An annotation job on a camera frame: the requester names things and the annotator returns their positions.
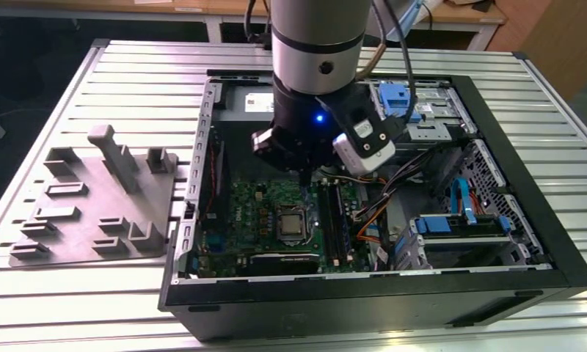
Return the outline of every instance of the ram slot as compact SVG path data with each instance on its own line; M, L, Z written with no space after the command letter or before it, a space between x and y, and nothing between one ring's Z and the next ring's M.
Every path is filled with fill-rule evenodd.
M336 263L336 260L346 263L350 241L339 186L319 186L318 197L327 260L328 263Z

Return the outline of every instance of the sticker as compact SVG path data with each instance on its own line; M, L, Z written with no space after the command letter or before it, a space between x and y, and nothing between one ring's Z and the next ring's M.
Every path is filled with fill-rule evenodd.
M246 112L274 112L274 94L250 93L246 95Z
M390 256L387 255L387 252L382 247L379 247L379 249L376 250L376 256L383 261L383 263L387 264L387 259L390 259Z
M502 20L499 18L480 18L479 22L480 23L503 23L505 20Z
M372 134L372 124L370 123L370 120L363 120L360 121L355 126L354 126L354 131L356 132L356 134L359 135L359 137L366 138L368 135Z
M203 9L199 7L175 7L175 11L180 12L203 12Z
M431 113L432 114L432 108L430 105L419 105L418 111L422 113Z

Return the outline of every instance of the wall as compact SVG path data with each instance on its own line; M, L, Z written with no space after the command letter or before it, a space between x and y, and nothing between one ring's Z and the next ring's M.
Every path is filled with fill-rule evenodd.
M587 83L587 0L553 0L521 51L571 99Z
M497 0L507 23L497 30L489 51L518 51L553 0Z

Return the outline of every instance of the floor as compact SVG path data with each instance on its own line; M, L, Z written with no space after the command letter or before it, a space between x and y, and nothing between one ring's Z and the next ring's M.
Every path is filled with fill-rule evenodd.
M224 30L232 40L239 33ZM207 41L207 32L201 23L0 18L0 197L97 37ZM571 107L587 124L587 86Z

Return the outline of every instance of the metal rail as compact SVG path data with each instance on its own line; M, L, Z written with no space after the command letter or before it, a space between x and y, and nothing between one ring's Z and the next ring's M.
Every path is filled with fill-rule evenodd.
M362 65L372 49L362 53ZM587 261L587 130L530 62L511 54L412 50L416 73L470 75L530 173ZM0 348L8 351L204 348L156 308L163 259L12 269L17 222L33 207L40 161L49 147L97 154L87 141L92 125L112 123L116 141L137 154L164 146L185 162L175 194L183 197L208 68L270 69L271 56L252 45L112 41L92 48L37 142L0 201ZM403 73L390 50L376 71ZM173 202L171 216L183 206ZM510 348L587 350L587 292L531 307L491 326L390 331L306 339L232 342L217 348L255 351L302 348L346 351L406 345L423 351Z

